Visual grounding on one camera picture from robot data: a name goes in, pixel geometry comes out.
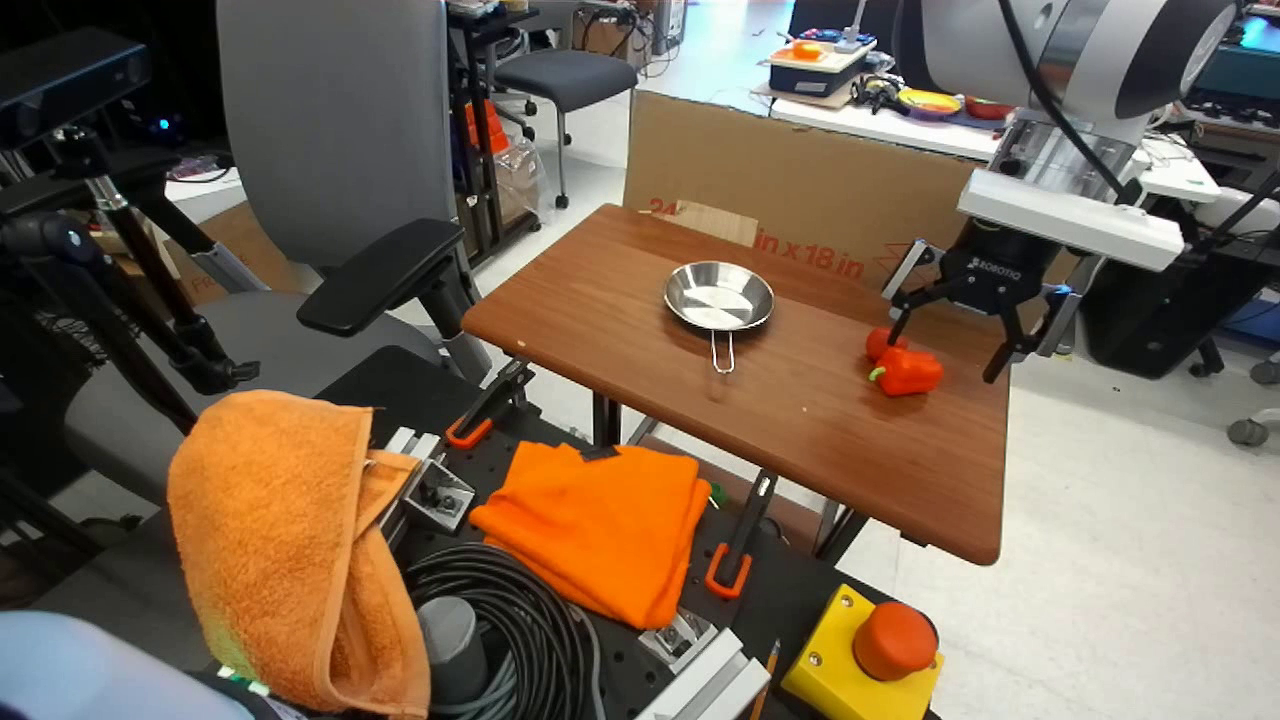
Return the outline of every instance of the orange cloth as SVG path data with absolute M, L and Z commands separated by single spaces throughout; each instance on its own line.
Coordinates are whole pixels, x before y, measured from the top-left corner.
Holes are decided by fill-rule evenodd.
M 619 446 L 582 459 L 574 446 L 520 445 L 507 483 L 470 522 L 565 600 L 646 633 L 680 613 L 709 493 L 689 454 Z
M 415 459 L 366 433 L 366 407 L 235 393 L 179 445 L 168 514 L 215 661 L 316 712 L 426 715 L 422 633 L 374 532 Z

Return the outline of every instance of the table leg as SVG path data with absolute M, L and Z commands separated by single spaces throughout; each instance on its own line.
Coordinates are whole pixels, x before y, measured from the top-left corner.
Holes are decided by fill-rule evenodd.
M 616 446 L 623 440 L 623 407 L 604 393 L 590 393 L 590 445 Z
M 839 562 L 845 549 L 867 527 L 865 513 L 839 509 L 839 518 L 828 527 L 828 535 L 817 542 L 817 558 Z

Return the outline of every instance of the wooden table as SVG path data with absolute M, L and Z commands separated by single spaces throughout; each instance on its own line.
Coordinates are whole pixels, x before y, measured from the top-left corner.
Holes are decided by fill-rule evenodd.
M 669 316 L 658 292 L 684 260 L 737 260 L 766 275 L 766 329 L 737 341 L 737 372 L 716 374 L 709 341 Z M 931 347 L 948 382 L 885 398 L 859 347 L 885 301 L 766 255 L 598 207 L 502 289 L 464 329 L 545 365 L 596 397 L 627 405 L 828 498 L 899 527 L 915 542 L 974 562 L 999 557 L 1009 382 L 981 367 L 995 329 L 919 311 L 910 341 Z

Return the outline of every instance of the cardboard box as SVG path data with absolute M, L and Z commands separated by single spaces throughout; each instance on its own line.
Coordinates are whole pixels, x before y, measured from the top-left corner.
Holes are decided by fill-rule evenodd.
M 669 218 L 737 213 L 757 218 L 766 260 L 878 289 L 915 235 L 955 241 L 968 173 L 952 157 L 635 93 L 623 202 Z

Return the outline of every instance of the metal bowl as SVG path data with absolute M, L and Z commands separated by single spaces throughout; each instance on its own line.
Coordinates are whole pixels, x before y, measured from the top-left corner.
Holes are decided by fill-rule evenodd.
M 701 331 L 747 331 L 766 324 L 772 289 L 740 262 L 701 260 L 669 275 L 662 303 Z

